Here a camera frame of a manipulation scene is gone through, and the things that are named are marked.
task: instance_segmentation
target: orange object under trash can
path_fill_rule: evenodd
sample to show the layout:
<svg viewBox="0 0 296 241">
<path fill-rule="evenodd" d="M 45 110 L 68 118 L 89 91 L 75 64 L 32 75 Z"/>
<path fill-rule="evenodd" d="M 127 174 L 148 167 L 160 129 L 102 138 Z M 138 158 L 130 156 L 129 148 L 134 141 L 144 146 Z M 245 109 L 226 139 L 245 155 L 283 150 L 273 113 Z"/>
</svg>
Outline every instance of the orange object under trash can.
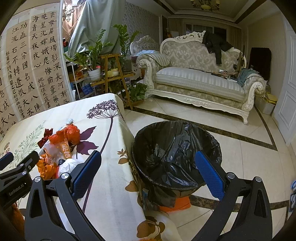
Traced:
<svg viewBox="0 0 296 241">
<path fill-rule="evenodd" d="M 189 196 L 186 196 L 186 197 L 177 198 L 174 207 L 169 208 L 169 207 L 159 206 L 159 210 L 169 213 L 169 212 L 174 212 L 179 210 L 185 210 L 190 207 L 191 207 L 191 203 L 190 203 Z"/>
</svg>

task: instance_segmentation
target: metal screw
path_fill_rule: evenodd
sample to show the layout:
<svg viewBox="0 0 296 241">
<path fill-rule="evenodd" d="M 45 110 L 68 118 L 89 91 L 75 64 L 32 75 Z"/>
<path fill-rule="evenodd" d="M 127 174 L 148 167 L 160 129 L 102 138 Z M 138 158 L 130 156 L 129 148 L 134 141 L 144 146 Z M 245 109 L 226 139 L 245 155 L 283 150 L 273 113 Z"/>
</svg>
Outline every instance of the metal screw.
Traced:
<svg viewBox="0 0 296 241">
<path fill-rule="evenodd" d="M 262 182 L 262 178 L 261 177 L 255 177 L 255 180 L 257 181 L 257 182 Z"/>
<path fill-rule="evenodd" d="M 69 177 L 69 173 L 65 172 L 61 175 L 62 179 L 67 179 Z"/>
<path fill-rule="evenodd" d="M 227 173 L 227 177 L 230 179 L 234 179 L 235 175 L 232 172 Z"/>
<path fill-rule="evenodd" d="M 41 177 L 35 177 L 34 181 L 37 183 L 37 182 L 40 182 L 41 181 Z"/>
</svg>

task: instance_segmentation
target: striped fabric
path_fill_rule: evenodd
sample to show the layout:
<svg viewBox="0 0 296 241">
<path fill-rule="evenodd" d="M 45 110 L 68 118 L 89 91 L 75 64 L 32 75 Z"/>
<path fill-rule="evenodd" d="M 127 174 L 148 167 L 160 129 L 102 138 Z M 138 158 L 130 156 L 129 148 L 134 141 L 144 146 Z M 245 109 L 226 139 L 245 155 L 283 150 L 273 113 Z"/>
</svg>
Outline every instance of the striped fabric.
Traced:
<svg viewBox="0 0 296 241">
<path fill-rule="evenodd" d="M 154 59 L 162 67 L 166 67 L 170 63 L 170 57 L 161 53 L 145 53 L 144 55 Z"/>
<path fill-rule="evenodd" d="M 244 90 L 239 84 L 195 69 L 168 67 L 156 73 L 156 83 L 190 90 L 242 102 Z"/>
</svg>

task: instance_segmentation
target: wooden stand leg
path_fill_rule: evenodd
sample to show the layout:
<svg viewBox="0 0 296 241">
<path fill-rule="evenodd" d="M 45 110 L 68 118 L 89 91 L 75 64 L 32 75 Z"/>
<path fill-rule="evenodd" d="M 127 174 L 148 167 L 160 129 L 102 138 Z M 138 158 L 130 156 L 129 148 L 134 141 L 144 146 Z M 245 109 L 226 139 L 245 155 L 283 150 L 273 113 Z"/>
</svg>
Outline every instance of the wooden stand leg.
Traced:
<svg viewBox="0 0 296 241">
<path fill-rule="evenodd" d="M 121 66 L 120 66 L 118 56 L 115 56 L 115 60 L 116 60 L 117 66 L 118 66 L 118 70 L 119 70 L 119 73 L 120 73 L 120 76 L 121 76 L 121 79 L 122 79 L 124 89 L 126 91 L 126 97 L 128 98 L 128 103 L 130 105 L 131 110 L 133 110 L 133 105 L 131 103 L 131 99 L 130 99 L 130 96 L 129 96 L 129 93 L 128 93 L 128 88 L 126 87 L 126 82 L 124 81 L 124 77 L 123 77 L 123 73 L 122 73 L 122 69 L 121 69 Z"/>
<path fill-rule="evenodd" d="M 105 57 L 105 93 L 108 93 L 108 57 Z"/>
</svg>

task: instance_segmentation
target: patterned wallpaper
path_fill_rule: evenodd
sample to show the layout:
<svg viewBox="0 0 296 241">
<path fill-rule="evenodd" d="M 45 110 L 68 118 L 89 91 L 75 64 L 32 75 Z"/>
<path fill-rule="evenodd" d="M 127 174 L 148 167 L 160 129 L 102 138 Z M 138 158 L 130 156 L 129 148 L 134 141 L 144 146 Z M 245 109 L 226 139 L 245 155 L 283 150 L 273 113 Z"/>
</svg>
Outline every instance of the patterned wallpaper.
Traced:
<svg viewBox="0 0 296 241">
<path fill-rule="evenodd" d="M 129 34 L 132 34 L 136 30 L 141 32 L 135 38 L 135 41 L 149 35 L 159 43 L 159 19 L 153 13 L 126 2 L 122 24 L 127 25 Z"/>
</svg>

